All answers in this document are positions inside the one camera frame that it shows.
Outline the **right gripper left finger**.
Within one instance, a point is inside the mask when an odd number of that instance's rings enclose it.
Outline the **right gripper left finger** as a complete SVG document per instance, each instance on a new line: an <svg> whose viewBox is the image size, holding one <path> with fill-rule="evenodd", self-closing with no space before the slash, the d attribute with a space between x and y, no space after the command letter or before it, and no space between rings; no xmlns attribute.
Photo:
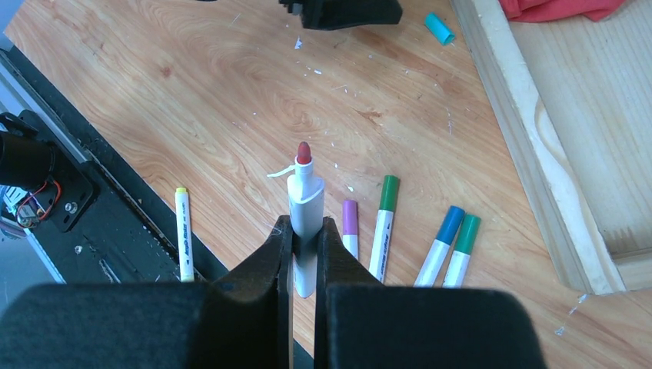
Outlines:
<svg viewBox="0 0 652 369"><path fill-rule="evenodd" d="M218 280L41 284L1 318L3 368L290 368L288 216Z"/></svg>

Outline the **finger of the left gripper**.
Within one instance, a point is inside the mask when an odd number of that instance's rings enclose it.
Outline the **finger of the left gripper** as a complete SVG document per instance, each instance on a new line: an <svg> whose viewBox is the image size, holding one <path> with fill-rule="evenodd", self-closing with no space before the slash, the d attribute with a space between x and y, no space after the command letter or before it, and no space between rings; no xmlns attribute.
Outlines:
<svg viewBox="0 0 652 369"><path fill-rule="evenodd" d="M280 0L299 15L303 28L338 30L364 25L397 25L403 9L396 0Z"/></svg>

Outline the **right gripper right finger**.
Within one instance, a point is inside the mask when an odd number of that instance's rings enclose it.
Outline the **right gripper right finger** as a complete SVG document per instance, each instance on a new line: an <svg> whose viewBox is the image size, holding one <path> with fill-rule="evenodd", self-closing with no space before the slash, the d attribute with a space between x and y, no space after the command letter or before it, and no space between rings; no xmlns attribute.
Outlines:
<svg viewBox="0 0 652 369"><path fill-rule="evenodd" d="M341 241L317 241L317 368L543 368L524 306L503 291L386 286Z"/></svg>

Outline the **white pen teal end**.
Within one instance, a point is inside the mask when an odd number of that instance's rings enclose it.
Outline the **white pen teal end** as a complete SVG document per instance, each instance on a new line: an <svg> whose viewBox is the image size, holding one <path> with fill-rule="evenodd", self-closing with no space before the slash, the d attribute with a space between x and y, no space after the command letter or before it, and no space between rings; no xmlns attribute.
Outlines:
<svg viewBox="0 0 652 369"><path fill-rule="evenodd" d="M358 251L358 203L353 200L345 200L342 204L342 242L344 247L356 259L359 259Z"/></svg>

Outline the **white pen blue cap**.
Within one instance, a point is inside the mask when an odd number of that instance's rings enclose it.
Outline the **white pen blue cap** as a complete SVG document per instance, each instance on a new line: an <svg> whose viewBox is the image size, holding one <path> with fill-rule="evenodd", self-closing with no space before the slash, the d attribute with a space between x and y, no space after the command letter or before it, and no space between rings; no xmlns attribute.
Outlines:
<svg viewBox="0 0 652 369"><path fill-rule="evenodd" d="M448 208L414 282L415 287L431 288L434 286L464 216L464 209L453 205Z"/></svg>

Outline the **white pen yellow cap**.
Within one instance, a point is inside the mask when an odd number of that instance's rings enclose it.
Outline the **white pen yellow cap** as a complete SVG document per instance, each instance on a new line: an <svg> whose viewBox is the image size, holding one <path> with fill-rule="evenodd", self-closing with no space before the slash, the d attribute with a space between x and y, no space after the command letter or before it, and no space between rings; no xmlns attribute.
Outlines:
<svg viewBox="0 0 652 369"><path fill-rule="evenodd" d="M180 281L193 282L195 269L191 239L190 201L186 188L176 188L175 209Z"/></svg>

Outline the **white pen green cap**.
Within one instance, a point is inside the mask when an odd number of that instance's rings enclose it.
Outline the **white pen green cap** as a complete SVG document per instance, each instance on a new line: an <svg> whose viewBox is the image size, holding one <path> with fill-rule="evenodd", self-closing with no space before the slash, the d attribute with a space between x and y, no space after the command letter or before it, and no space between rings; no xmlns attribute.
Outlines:
<svg viewBox="0 0 652 369"><path fill-rule="evenodd" d="M368 270L380 282L384 281L388 262L394 213L398 200L400 179L386 175L381 189L381 199L374 230L371 259Z"/></svg>

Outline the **white paper scrap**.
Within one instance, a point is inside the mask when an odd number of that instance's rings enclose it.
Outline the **white paper scrap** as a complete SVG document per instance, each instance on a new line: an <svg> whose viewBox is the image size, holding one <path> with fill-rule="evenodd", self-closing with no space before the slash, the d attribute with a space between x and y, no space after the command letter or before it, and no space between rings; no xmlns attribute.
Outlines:
<svg viewBox="0 0 652 369"><path fill-rule="evenodd" d="M284 169L282 169L280 171L277 171L275 173L267 174L267 177L268 178L279 178L279 177L282 177L282 176L287 175L289 173L293 173L294 170L295 170L295 165L289 165L289 166L287 166L286 168L284 168Z"/></svg>

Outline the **wooden clothes rack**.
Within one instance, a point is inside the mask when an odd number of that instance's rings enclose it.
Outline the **wooden clothes rack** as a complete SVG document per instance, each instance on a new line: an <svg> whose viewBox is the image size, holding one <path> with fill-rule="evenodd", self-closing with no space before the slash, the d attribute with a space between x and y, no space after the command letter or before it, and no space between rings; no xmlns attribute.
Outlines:
<svg viewBox="0 0 652 369"><path fill-rule="evenodd" d="M651 3L600 22L452 4L561 282L651 286Z"/></svg>

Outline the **red garment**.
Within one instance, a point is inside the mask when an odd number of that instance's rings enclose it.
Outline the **red garment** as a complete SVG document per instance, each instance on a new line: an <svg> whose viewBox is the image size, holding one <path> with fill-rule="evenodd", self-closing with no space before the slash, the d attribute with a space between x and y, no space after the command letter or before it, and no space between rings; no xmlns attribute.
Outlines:
<svg viewBox="0 0 652 369"><path fill-rule="evenodd" d="M513 22L552 22L584 16L598 22L619 9L625 0L500 0L504 14Z"/></svg>

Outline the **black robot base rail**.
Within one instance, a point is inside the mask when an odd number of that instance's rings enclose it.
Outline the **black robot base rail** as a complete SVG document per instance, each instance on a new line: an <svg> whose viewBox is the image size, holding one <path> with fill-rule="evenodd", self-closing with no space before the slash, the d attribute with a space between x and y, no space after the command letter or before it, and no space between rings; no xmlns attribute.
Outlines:
<svg viewBox="0 0 652 369"><path fill-rule="evenodd" d="M38 114L90 177L95 193L71 230L32 234L56 281L178 282L175 214L71 102L17 48L1 53L2 110Z"/></svg>

